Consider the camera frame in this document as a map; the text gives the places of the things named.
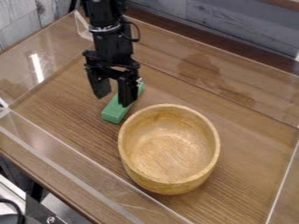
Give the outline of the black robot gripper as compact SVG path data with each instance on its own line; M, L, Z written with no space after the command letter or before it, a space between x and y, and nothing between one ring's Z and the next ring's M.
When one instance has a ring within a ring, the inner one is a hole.
M93 50L85 50L85 70L94 96L101 99L110 93L109 79L117 80L117 101L128 107L137 99L138 62L132 58L133 37L129 25L90 26Z

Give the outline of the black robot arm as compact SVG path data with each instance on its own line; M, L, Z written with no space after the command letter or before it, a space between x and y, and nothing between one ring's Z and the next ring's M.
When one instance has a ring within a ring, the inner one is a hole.
M124 17L126 0L83 0L83 11L89 19L93 50L85 50L85 71L94 96L101 99L110 93L109 80L117 82L117 103L126 107L137 99L140 64L133 60L132 36L134 25Z

